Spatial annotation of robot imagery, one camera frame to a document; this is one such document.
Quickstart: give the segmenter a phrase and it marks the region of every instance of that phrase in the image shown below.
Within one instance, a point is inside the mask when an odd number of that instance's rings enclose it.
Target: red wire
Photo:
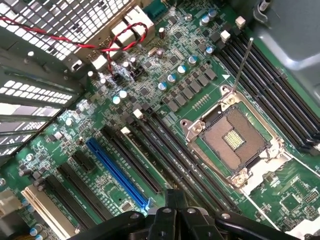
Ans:
[[[98,50],[102,53],[106,53],[106,56],[107,56],[107,60],[108,60],[108,70],[109,72],[111,73],[111,75],[113,76],[113,71],[112,71],[112,65],[111,65],[111,62],[112,62],[112,59],[110,57],[110,52],[113,52],[113,51],[127,51],[129,50],[130,48],[133,48],[135,45],[137,45],[138,43],[142,43],[145,39],[146,39],[146,36],[148,34],[148,27],[142,23],[142,22],[137,22],[137,23],[134,23],[134,24],[131,24],[129,26],[127,26],[127,28],[125,28],[124,30],[122,30],[120,33],[118,33],[117,35],[114,36],[114,38],[110,41],[109,45],[107,48],[101,48],[99,46],[95,46],[95,45],[92,45],[92,44],[85,44],[85,43],[81,43],[81,42],[74,42],[72,40],[70,40],[69,38],[65,37],[65,36],[57,36],[57,35],[54,35],[54,34],[51,34],[51,33],[47,33],[45,30],[43,29],[40,29],[40,28],[37,28],[37,27],[29,27],[28,25],[25,25],[25,24],[21,24],[9,17],[6,17],[6,16],[0,16],[0,21],[5,21],[7,22],[7,24],[9,25],[13,25],[13,26],[19,26],[21,28],[23,28],[24,30],[28,31],[28,32],[35,32],[37,34],[40,34],[40,35],[46,35],[48,37],[50,37],[51,39],[54,39],[54,40],[57,40],[57,41],[64,41],[64,42],[67,42],[67,43],[70,43],[70,44],[73,44],[73,45],[76,45],[77,47],[79,48],[86,48],[86,49],[92,49],[92,50]],[[142,26],[144,27],[144,33],[143,35],[141,36],[140,39],[136,40],[136,41],[133,41],[131,42],[130,44],[128,44],[127,46],[123,46],[123,47],[114,47],[114,48],[111,48],[112,44],[117,41],[118,37],[122,34],[124,34],[126,31],[128,30],[131,30],[132,28],[136,27],[136,26]]]

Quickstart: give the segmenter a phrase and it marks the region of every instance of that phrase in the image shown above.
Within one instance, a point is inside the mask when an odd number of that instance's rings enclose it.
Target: green circuit board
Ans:
[[[84,141],[86,141],[91,137],[95,137],[109,153],[112,153],[111,157],[116,160],[126,173],[128,173],[131,181],[138,189],[150,199],[150,207],[162,207],[165,204],[164,194],[155,194],[148,188],[143,179],[129,167],[126,161],[122,159],[117,151],[115,151],[108,141],[104,139],[100,133],[100,129],[104,125],[108,125],[115,130],[125,127],[127,124],[122,119],[123,113],[127,112],[131,114],[135,105],[148,103],[167,123],[168,127],[176,136],[178,136],[181,142],[185,142],[184,134],[180,126],[180,120],[196,120],[220,99],[221,94],[219,86],[223,84],[231,86],[234,83],[234,78],[232,76],[227,78],[223,77],[223,75],[230,74],[219,63],[218,59],[204,55],[196,44],[196,41],[199,41],[206,46],[210,45],[210,40],[208,37],[204,36],[203,32],[207,31],[210,35],[215,31],[219,31],[223,25],[222,23],[219,25],[212,21],[209,23],[208,27],[200,26],[200,19],[206,14],[209,7],[217,8],[206,2],[182,3],[178,7],[171,7],[155,22],[156,32],[158,32],[158,29],[161,27],[165,28],[166,37],[164,39],[160,39],[156,35],[156,37],[144,47],[135,48],[124,54],[121,59],[117,60],[117,63],[120,66],[121,63],[129,57],[137,58],[138,63],[142,64],[147,72],[147,74],[142,75],[137,81],[133,82],[130,79],[126,79],[122,85],[107,87],[99,82],[91,82],[90,79],[88,79],[87,93],[78,103],[77,110],[67,110],[63,113],[51,126],[34,139],[31,144],[21,150],[14,159],[1,168],[1,176],[7,180],[6,187],[14,190],[14,192],[22,198],[20,191],[30,185],[31,182],[27,177],[19,177],[19,165],[23,163],[28,168],[34,170],[44,167],[47,171],[43,176],[46,177],[51,174],[55,175],[72,195],[76,197],[92,219],[99,224],[101,220],[94,211],[92,211],[85,199],[77,193],[72,185],[63,180],[57,172],[56,168],[59,165],[68,162],[114,216],[123,212],[122,206],[125,203],[130,203],[133,206],[133,210],[141,211],[119,183],[111,177],[104,166],[92,155],[86,145],[76,144],[76,141],[79,138],[83,138]],[[192,21],[185,20],[186,14],[192,14]],[[224,6],[223,8],[218,9],[218,14],[223,23],[227,22],[234,25],[237,15],[230,7]],[[249,29],[246,33],[249,36],[251,35]],[[280,67],[279,62],[264,47],[259,39],[255,39],[255,44],[273,65]],[[154,47],[163,49],[163,58],[159,59],[155,55],[148,56],[148,52]],[[198,58],[198,63],[195,66],[188,66],[187,64],[188,57],[191,55],[196,55]],[[169,74],[174,73],[178,75],[177,67],[179,65],[188,66],[186,74],[184,76],[179,75],[175,84],[168,84],[166,91],[160,91],[158,89],[158,84],[160,82],[166,82]],[[202,74],[203,70],[207,69],[212,69],[217,75],[217,78],[214,81],[211,81],[207,86],[202,87],[198,93],[194,94],[192,99],[187,100],[186,104],[181,106],[176,112],[173,112],[164,99],[166,98],[166,100],[171,101],[174,96],[179,95],[183,89],[187,87],[187,78],[192,79],[194,73],[197,73],[199,76]],[[320,109],[309,99],[308,95],[301,89],[298,83],[296,83],[285,70],[283,71],[288,76],[289,83],[300,93],[306,103],[315,113],[320,113]],[[112,99],[120,90],[126,90],[128,98],[123,100],[120,105],[115,105],[112,103]],[[254,106],[257,106],[247,93],[243,92],[243,94],[248,97],[248,100]],[[247,115],[251,114],[245,107],[242,109],[242,112]],[[262,116],[279,136],[285,140],[286,149],[289,153],[303,161],[311,169],[319,171],[320,162],[317,157],[299,153],[289,144],[286,136],[277,129],[268,116],[264,113],[262,113]],[[65,122],[67,119],[72,119],[71,126],[66,125]],[[264,131],[264,128],[259,125],[257,121],[255,127],[260,132]],[[63,137],[60,140],[51,141],[49,136],[56,132],[62,133]],[[199,139],[197,143],[219,170],[222,173],[225,173],[225,175],[228,175],[228,169],[214,152],[211,151],[201,139]],[[97,167],[93,172],[85,173],[70,159],[70,156],[79,149],[94,159],[94,163]],[[133,146],[130,146],[130,150],[149,169],[149,172],[156,178],[163,189],[173,187],[170,186],[170,183],[168,183],[152,164],[146,161]],[[33,160],[27,161],[27,154],[33,154]],[[226,186],[211,171],[208,170],[208,172],[212,175],[212,178],[218,182],[225,193],[237,204],[244,216],[269,225],[269,222],[266,221],[245,196]],[[315,174],[292,159],[276,172],[270,172],[268,176],[265,177],[263,184],[251,192],[250,197],[281,230],[289,231],[303,219],[313,221],[319,217],[319,183],[319,178]],[[76,226],[77,221],[66,209],[64,209],[58,200],[56,200],[56,202],[58,207]],[[25,209],[21,210],[21,214],[30,226],[35,224],[35,219]]]

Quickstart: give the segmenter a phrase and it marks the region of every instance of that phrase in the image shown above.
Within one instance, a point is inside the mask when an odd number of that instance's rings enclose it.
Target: blue pcie slot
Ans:
[[[130,180],[105,153],[98,141],[92,137],[86,142],[86,145],[96,156],[96,158],[103,164],[103,166],[111,173],[112,177],[121,184],[124,190],[137,203],[137,205],[140,208],[145,209],[145,207],[148,205],[148,200],[139,193],[139,190],[136,188],[136,186],[130,183]]]

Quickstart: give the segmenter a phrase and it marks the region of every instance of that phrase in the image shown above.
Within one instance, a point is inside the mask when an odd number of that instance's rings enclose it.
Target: screw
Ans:
[[[137,219],[139,217],[138,213],[134,213],[130,216],[131,219]]]
[[[162,210],[162,212],[168,214],[168,213],[171,213],[171,209],[170,208],[165,208]]]
[[[195,210],[194,208],[189,208],[189,209],[187,210],[187,212],[188,212],[189,214],[194,214],[194,213],[196,212],[196,210]]]
[[[228,213],[222,213],[221,217],[223,219],[230,219],[231,218],[231,216]]]

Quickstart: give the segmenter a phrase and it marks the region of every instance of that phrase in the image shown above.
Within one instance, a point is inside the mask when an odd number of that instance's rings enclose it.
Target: motherboard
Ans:
[[[28,226],[68,239],[182,189],[210,215],[317,232],[319,107],[227,4],[156,0],[144,11],[154,37],[119,54],[116,78],[88,74],[81,100],[0,169]]]

